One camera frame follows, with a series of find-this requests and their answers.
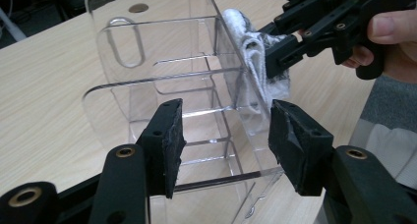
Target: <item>folded cloth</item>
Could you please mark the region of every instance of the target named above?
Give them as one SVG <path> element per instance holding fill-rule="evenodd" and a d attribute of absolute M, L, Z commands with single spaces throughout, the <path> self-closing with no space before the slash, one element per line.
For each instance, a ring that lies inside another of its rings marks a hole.
<path fill-rule="evenodd" d="M 246 66 L 254 76 L 257 88 L 267 107 L 271 107 L 273 99 L 289 97 L 290 79 L 288 71 L 285 71 L 281 76 L 268 79 L 265 64 L 265 50 L 284 39 L 286 35 L 269 35 L 257 32 L 249 19 L 235 9 L 223 11 L 222 17 L 244 58 Z M 245 98 L 248 101 L 251 100 L 250 96 Z M 254 105 L 253 102 L 246 103 L 247 105 Z"/>

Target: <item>wooden table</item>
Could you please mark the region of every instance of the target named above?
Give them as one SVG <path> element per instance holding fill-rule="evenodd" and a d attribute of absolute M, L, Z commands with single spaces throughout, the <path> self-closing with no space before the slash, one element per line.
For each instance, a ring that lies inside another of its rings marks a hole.
<path fill-rule="evenodd" d="M 215 0 L 261 28 L 282 12 L 283 0 Z M 0 50 L 0 194 L 48 181 L 59 192 L 99 173 L 106 151 L 82 105 L 83 94 L 106 80 L 87 14 Z M 331 53 L 290 70 L 291 98 L 348 144 L 373 81 L 334 66 Z M 262 201 L 256 223 L 312 223 L 321 197 L 299 197 L 283 176 Z"/>

